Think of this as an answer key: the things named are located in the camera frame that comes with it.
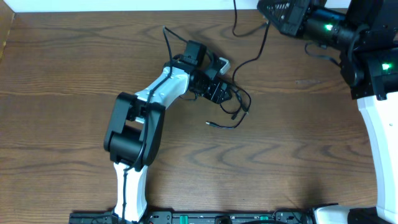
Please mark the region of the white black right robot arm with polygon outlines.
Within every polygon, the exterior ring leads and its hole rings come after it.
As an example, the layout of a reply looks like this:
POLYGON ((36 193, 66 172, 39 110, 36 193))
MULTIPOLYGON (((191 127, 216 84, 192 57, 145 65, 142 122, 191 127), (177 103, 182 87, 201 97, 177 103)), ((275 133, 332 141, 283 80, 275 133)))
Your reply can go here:
POLYGON ((322 205, 306 223, 397 222, 397 1, 351 1, 340 13, 313 1, 259 1, 259 12, 283 35, 340 53, 338 66, 364 119, 377 182, 368 208, 322 205))

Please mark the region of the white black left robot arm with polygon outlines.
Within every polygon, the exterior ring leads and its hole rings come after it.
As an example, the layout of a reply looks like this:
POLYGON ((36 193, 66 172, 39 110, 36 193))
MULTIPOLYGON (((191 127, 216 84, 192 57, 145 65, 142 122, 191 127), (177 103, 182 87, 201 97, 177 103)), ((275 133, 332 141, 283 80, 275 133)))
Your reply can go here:
POLYGON ((230 85, 221 79, 229 68, 229 60, 189 40, 147 88, 117 96, 103 143, 118 183, 113 223, 139 223, 144 216, 147 170, 159 151, 166 109, 187 91, 216 104, 230 100, 230 85))

